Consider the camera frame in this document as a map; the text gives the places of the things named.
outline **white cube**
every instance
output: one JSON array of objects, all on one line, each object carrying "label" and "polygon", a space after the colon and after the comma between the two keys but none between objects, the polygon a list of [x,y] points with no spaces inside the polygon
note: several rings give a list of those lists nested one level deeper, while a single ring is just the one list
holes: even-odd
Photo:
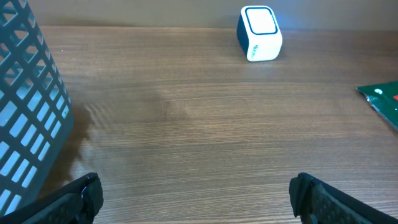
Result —
[{"label": "white cube", "polygon": [[243,7],[236,34],[250,62],[273,60],[279,55],[282,34],[270,7]]}]

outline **gray wall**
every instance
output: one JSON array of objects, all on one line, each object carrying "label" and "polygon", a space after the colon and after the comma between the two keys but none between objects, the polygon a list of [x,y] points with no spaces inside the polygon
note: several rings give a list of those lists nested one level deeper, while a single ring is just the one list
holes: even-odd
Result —
[{"label": "gray wall", "polygon": [[40,25],[236,27],[270,6],[283,29],[398,30],[398,0],[28,0]]}]

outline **plastic basket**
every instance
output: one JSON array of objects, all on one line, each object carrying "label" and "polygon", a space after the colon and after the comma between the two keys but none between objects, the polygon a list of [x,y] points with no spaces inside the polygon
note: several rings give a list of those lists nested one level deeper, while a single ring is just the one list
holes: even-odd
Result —
[{"label": "plastic basket", "polygon": [[0,0],[0,61],[1,217],[35,200],[73,116],[26,0]]}]

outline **green packet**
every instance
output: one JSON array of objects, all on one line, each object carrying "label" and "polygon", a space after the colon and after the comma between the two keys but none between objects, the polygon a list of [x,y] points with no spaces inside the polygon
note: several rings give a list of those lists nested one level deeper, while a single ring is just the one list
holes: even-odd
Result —
[{"label": "green packet", "polygon": [[398,81],[361,86],[357,90],[363,93],[372,107],[398,131]]}]

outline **wood grain surface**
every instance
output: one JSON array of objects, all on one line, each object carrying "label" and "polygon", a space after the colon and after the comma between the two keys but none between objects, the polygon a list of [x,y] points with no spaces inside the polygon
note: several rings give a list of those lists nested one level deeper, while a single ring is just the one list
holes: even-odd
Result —
[{"label": "wood grain surface", "polygon": [[398,32],[42,27],[75,126],[42,195],[97,172],[95,223],[300,223],[308,172],[398,218],[398,135],[355,88],[398,79]]}]

